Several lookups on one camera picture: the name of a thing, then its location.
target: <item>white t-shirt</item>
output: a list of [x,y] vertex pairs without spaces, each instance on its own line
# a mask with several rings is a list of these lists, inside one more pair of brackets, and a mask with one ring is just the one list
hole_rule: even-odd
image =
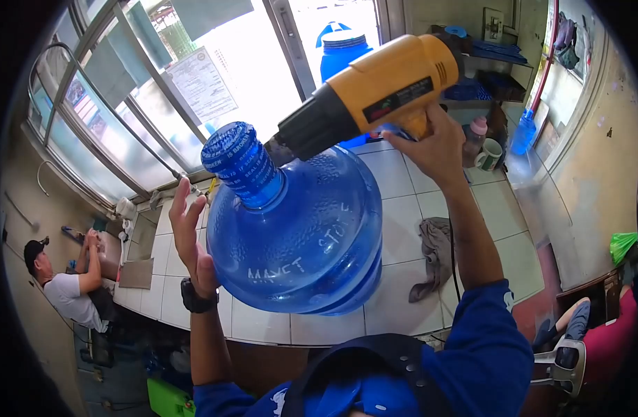
[[80,294],[78,275],[58,273],[43,287],[45,296],[59,313],[84,327],[103,333],[108,329],[108,321],[102,321],[90,297]]

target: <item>tiled counter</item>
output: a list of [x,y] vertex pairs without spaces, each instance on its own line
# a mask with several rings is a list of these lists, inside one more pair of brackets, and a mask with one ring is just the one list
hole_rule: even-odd
[[[383,200],[383,269],[375,294],[364,307],[352,313],[323,317],[264,312],[234,299],[221,288],[219,315],[227,338],[264,344],[328,346],[366,334],[396,332],[415,336],[452,325],[458,304],[453,279],[423,301],[407,302],[410,288],[426,280],[418,224],[423,218],[448,217],[444,196],[430,178],[387,142],[366,144],[355,151],[373,172]],[[523,215],[502,172],[470,169],[466,174],[500,253],[515,303],[523,301],[544,288]],[[166,201],[156,229],[151,288],[117,286],[114,299],[149,318],[189,329],[189,312],[182,304],[179,284],[189,274],[175,250],[168,219],[170,207],[171,201]],[[197,226],[201,244],[205,244],[207,217],[206,212],[202,213]]]

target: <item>pink bottle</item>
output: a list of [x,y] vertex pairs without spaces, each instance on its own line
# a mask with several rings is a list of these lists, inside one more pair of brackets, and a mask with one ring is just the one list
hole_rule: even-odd
[[475,117],[469,126],[464,125],[465,143],[462,145],[462,166],[471,168],[474,166],[474,160],[481,151],[486,141],[486,132],[488,124],[484,116]]

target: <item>green plastic bag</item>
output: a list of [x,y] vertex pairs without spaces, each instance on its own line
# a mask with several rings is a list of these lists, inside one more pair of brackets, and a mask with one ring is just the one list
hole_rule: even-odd
[[633,244],[637,243],[638,233],[614,233],[611,236],[611,259],[613,259],[613,265],[617,266],[623,261],[624,256]]

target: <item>red pipe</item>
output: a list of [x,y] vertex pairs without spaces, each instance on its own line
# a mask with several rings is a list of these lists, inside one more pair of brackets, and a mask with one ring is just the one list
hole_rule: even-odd
[[560,8],[560,5],[558,3],[559,0],[555,0],[553,2],[553,24],[550,27],[550,46],[548,47],[548,59],[544,64],[544,72],[541,74],[541,82],[539,84],[539,88],[536,90],[534,99],[532,100],[532,106],[530,107],[533,112],[536,112],[537,107],[539,107],[539,102],[541,101],[541,92],[544,91],[546,79],[548,78],[548,73],[550,72],[550,66],[553,64],[553,53],[555,52],[553,43],[555,42],[555,38],[557,38],[558,36],[558,9]]

